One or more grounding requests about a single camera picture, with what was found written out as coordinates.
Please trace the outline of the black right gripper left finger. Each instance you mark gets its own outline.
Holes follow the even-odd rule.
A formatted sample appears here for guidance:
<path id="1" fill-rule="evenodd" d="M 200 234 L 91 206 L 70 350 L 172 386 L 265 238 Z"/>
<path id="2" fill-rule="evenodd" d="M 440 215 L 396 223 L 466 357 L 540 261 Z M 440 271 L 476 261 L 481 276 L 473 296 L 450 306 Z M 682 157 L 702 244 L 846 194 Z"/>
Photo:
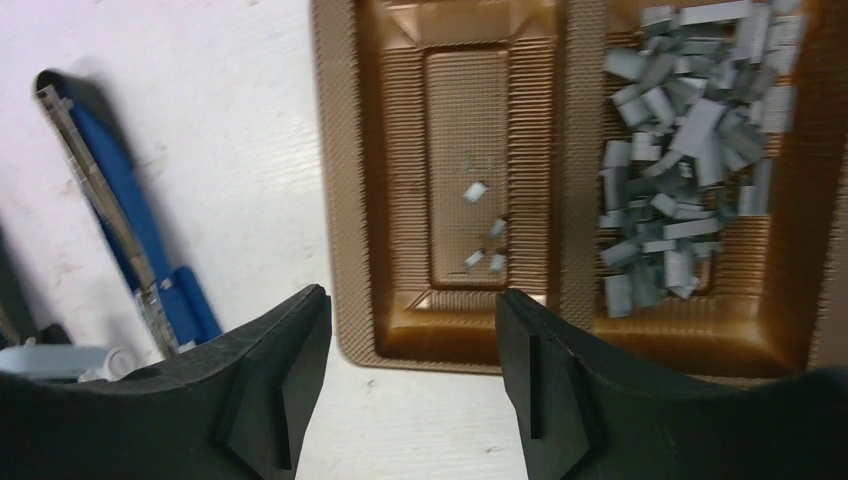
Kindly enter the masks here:
<path id="1" fill-rule="evenodd" d="M 310 285 L 124 379 L 1 377 L 5 479 L 292 479 L 320 395 L 331 299 Z"/>

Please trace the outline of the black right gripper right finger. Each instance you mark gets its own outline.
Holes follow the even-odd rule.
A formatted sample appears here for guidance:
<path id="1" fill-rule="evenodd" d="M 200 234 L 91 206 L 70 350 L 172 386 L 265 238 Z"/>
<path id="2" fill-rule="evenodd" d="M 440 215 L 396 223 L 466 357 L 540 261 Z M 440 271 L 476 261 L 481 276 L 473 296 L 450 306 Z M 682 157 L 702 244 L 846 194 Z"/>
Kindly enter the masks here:
<path id="1" fill-rule="evenodd" d="M 753 388 L 626 352 L 527 294 L 495 313 L 505 392 L 532 479 L 843 479 L 847 371 Z"/>

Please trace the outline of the brown wooden tray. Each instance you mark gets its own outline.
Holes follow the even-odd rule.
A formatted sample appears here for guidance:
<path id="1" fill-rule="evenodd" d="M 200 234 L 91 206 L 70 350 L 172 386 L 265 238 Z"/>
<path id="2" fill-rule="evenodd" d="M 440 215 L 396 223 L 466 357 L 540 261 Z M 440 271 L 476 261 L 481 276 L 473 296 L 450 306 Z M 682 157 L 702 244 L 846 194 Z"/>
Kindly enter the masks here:
<path id="1" fill-rule="evenodd" d="M 646 4 L 316 1 L 322 163 L 340 350 L 362 366 L 497 374 L 497 296 L 675 370 L 737 384 L 847 360 L 847 5 L 805 16 L 769 212 L 721 238 L 709 289 L 605 310 L 612 47 Z"/>

